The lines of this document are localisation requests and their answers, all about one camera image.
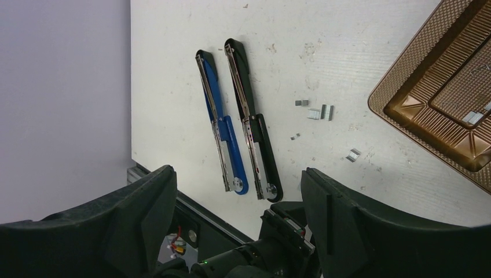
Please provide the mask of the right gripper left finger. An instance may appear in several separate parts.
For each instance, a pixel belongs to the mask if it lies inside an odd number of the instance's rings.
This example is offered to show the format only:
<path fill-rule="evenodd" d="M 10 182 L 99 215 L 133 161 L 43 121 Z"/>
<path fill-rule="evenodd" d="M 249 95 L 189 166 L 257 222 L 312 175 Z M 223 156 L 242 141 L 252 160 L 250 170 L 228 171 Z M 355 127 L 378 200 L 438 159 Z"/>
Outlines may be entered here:
<path fill-rule="evenodd" d="M 1 225 L 2 277 L 151 277 L 173 220 L 177 174 L 140 180 L 42 220 Z"/>

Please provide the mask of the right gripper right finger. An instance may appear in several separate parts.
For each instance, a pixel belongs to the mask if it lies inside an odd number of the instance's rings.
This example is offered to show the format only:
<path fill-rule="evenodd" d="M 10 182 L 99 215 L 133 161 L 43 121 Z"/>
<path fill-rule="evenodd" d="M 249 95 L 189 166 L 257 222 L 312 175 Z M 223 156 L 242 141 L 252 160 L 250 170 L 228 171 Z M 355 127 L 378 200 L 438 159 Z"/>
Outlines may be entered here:
<path fill-rule="evenodd" d="M 325 277 L 489 277 L 490 226 L 418 217 L 302 172 L 307 224 Z"/>

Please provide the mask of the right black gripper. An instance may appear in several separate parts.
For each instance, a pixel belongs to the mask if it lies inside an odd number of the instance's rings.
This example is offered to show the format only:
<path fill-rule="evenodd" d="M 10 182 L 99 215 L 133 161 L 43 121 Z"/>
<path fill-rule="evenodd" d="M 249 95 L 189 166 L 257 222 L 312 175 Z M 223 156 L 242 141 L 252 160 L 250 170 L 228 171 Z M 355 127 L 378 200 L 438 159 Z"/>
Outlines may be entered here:
<path fill-rule="evenodd" d="M 314 239 L 307 236 L 302 202 L 280 202 L 261 216 L 259 239 L 198 261 L 172 233 L 164 246 L 172 253 L 154 277 L 318 277 Z"/>

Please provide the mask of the black stapler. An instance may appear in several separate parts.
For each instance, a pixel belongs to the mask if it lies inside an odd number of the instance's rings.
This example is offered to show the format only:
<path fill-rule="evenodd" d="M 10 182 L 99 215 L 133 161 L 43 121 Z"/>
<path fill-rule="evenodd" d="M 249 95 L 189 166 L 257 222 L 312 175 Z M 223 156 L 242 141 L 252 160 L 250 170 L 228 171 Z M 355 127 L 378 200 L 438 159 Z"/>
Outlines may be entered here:
<path fill-rule="evenodd" d="M 234 94 L 259 200 L 276 203 L 283 198 L 283 187 L 263 114 L 255 109 L 250 67 L 244 44 L 229 38 L 224 44 Z"/>

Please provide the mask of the blue stapler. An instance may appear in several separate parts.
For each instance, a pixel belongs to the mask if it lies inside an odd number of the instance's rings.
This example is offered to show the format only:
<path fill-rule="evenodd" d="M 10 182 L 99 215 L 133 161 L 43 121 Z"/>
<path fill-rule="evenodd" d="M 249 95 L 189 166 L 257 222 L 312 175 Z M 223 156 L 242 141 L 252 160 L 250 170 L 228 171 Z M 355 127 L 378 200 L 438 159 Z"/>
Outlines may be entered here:
<path fill-rule="evenodd" d="M 225 115 L 219 78 L 212 53 L 198 50 L 195 56 L 200 72 L 208 115 L 217 146 L 222 179 L 227 192 L 245 195 L 248 181 L 234 132 L 232 119 Z"/>

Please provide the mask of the staple strip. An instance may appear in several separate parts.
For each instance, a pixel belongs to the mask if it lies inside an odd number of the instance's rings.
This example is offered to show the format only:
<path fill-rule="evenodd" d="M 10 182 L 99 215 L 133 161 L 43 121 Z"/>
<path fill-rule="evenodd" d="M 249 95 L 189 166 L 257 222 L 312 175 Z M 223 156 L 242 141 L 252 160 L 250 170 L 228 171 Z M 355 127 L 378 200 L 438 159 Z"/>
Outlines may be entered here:
<path fill-rule="evenodd" d="M 331 121 L 334 112 L 333 105 L 323 104 L 321 107 L 321 117 L 320 119 Z"/>
<path fill-rule="evenodd" d="M 350 162 L 355 162 L 361 155 L 361 152 L 355 148 L 351 149 L 346 159 Z"/>

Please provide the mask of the brown plastic tray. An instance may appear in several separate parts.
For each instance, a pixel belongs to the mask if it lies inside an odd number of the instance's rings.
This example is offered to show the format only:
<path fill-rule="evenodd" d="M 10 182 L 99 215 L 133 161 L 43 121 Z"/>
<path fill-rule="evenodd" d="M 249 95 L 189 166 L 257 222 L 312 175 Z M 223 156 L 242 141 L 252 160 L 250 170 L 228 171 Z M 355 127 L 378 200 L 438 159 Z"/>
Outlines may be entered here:
<path fill-rule="evenodd" d="M 442 1 L 368 98 L 369 109 L 490 191 L 490 2 Z"/>

